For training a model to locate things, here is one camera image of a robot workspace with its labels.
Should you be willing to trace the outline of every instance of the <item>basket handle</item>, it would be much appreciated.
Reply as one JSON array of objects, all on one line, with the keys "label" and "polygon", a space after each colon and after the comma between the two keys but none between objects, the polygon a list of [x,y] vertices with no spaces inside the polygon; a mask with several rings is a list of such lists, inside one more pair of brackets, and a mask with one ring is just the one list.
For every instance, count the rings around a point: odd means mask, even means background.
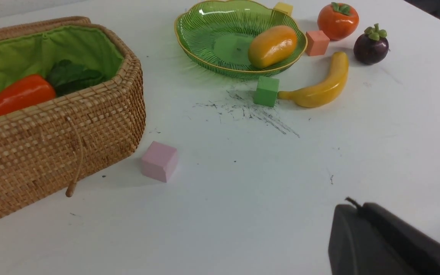
[{"label": "basket handle", "polygon": [[81,167],[83,165],[82,163],[84,162],[84,146],[83,146],[83,142],[81,141],[81,136],[79,135],[79,132],[77,131],[76,124],[74,124],[74,122],[72,122],[70,117],[67,117],[67,119],[68,119],[69,123],[72,125],[74,132],[76,133],[77,141],[79,143],[79,151],[81,152],[76,176],[74,177],[73,181],[70,182],[68,189],[66,190],[66,196],[68,198],[70,198],[74,194],[74,190],[76,189],[77,181],[79,179],[79,174],[81,174]]}]

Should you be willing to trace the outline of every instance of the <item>green cloth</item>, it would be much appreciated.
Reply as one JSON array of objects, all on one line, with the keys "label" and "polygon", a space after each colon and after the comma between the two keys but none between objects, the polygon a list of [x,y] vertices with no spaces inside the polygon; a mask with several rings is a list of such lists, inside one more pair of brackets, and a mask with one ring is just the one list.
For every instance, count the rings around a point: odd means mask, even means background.
[{"label": "green cloth", "polygon": [[38,34],[0,41],[0,92],[28,75],[46,77],[62,59],[114,77],[123,56],[99,29],[62,26]]}]

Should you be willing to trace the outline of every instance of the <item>gold rim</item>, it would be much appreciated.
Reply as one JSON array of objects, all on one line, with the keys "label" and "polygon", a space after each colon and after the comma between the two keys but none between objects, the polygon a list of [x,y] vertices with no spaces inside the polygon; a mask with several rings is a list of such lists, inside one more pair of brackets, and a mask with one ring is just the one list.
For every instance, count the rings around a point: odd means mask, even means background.
[{"label": "gold rim", "polygon": [[220,2],[220,3],[226,3],[226,2],[232,2],[232,1],[249,1],[249,2],[252,2],[252,3],[254,3],[254,4],[260,5],[261,7],[264,7],[265,9],[268,9],[268,10],[274,10],[274,9],[270,9],[269,7],[266,7],[266,6],[264,6],[264,5],[262,5],[262,4],[258,3],[258,2],[254,2],[254,1],[251,1],[251,0],[227,0],[227,1],[210,0],[210,1],[202,1],[202,2],[199,2],[199,3],[195,4],[195,5],[193,5],[192,7],[190,7],[189,10],[188,10],[187,12],[180,14],[180,15],[176,18],[176,20],[174,21],[174,33],[176,34],[176,40],[178,41],[178,44],[181,46],[181,48],[183,49],[183,51],[187,52],[187,53],[190,54],[192,57],[194,57],[194,59],[196,59],[196,60],[198,60],[198,61],[201,61],[201,63],[203,63],[203,64],[207,64],[208,66],[212,66],[212,67],[214,67],[214,68],[219,68],[219,69],[227,70],[227,71],[234,71],[234,72],[236,72],[236,73],[249,73],[249,74],[256,74],[256,73],[270,73],[270,72],[272,72],[272,71],[282,70],[282,69],[284,69],[284,68],[288,68],[288,67],[290,67],[290,66],[293,65],[295,62],[297,62],[298,59],[300,59],[300,57],[302,57],[302,54],[303,54],[303,53],[305,52],[305,50],[307,49],[307,44],[308,44],[308,43],[307,43],[307,36],[305,35],[305,33],[303,33],[302,30],[300,30],[300,27],[299,27],[298,24],[296,23],[295,19],[293,19],[293,18],[292,18],[291,16],[289,16],[288,14],[285,14],[285,15],[286,15],[287,17],[289,17],[291,20],[293,20],[293,22],[294,22],[295,25],[296,25],[296,28],[300,31],[300,33],[302,33],[302,36],[305,38],[305,47],[303,48],[302,52],[300,52],[300,54],[298,55],[298,57],[295,58],[295,60],[293,60],[293,61],[291,61],[290,63],[288,63],[288,64],[286,64],[286,65],[284,65],[284,66],[281,66],[281,67],[279,67],[279,68],[274,68],[274,69],[270,69],[270,70],[261,70],[261,71],[233,70],[233,69],[230,69],[230,68],[220,67],[220,66],[217,66],[217,65],[213,65],[213,64],[211,64],[211,63],[208,63],[208,62],[204,61],[203,59],[197,57],[194,53],[188,51],[188,50],[182,45],[182,43],[180,42],[180,36],[178,35],[178,30],[177,30],[178,28],[176,28],[176,26],[178,25],[178,20],[181,18],[181,16],[183,16],[183,15],[189,13],[194,7],[196,7],[197,5],[200,5],[200,4],[203,3],[203,2]]}]

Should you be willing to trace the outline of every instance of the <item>green block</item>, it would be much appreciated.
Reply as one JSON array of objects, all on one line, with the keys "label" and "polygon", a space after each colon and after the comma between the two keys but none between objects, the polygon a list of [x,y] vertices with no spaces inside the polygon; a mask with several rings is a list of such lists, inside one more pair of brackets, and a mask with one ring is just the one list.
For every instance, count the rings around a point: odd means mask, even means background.
[{"label": "green block", "polygon": [[274,107],[274,103],[276,103],[278,98],[279,85],[279,79],[260,76],[256,92],[254,93],[254,103]]}]

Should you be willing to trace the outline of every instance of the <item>wicker basket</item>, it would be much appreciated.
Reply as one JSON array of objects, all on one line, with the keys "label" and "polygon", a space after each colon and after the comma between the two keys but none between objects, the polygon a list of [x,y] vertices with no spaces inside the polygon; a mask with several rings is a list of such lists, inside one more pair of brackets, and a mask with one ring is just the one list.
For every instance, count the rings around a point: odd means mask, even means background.
[{"label": "wicker basket", "polygon": [[98,28],[124,60],[112,80],[0,117],[0,218],[135,152],[145,129],[142,69],[103,26],[82,17],[0,29],[0,40],[64,25]]}]

